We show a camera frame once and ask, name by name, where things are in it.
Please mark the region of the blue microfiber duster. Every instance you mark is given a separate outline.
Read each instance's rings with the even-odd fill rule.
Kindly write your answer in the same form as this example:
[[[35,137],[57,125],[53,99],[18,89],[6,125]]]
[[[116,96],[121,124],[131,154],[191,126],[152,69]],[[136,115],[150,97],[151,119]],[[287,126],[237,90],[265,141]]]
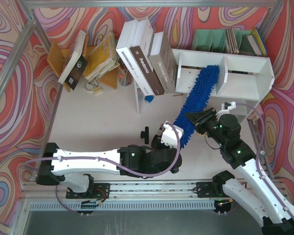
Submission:
[[[187,96],[174,125],[183,129],[184,133],[180,138],[180,147],[184,148],[189,142],[195,127],[185,114],[201,112],[207,106],[211,91],[219,79],[220,68],[218,65],[204,67],[197,78],[191,92]]]

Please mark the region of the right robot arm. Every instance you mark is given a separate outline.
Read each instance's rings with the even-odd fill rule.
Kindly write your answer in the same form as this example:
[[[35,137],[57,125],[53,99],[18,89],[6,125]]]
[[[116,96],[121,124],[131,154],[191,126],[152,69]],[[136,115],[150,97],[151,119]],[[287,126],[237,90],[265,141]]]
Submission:
[[[241,125],[232,114],[217,117],[216,110],[186,113],[199,134],[211,137],[222,158],[251,186],[248,191],[225,170],[212,178],[217,193],[234,199],[259,224],[264,235],[294,235],[294,205],[279,191],[263,170],[259,155],[240,136]]]

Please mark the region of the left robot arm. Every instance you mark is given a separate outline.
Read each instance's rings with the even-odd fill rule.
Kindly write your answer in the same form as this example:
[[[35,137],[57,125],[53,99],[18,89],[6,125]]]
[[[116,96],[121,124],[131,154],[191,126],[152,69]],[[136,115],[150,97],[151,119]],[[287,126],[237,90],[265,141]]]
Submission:
[[[153,148],[129,145],[103,152],[72,152],[48,143],[38,168],[36,183],[63,185],[75,193],[94,190],[91,173],[103,172],[134,178],[154,178],[176,173],[181,166],[180,136],[162,135]]]

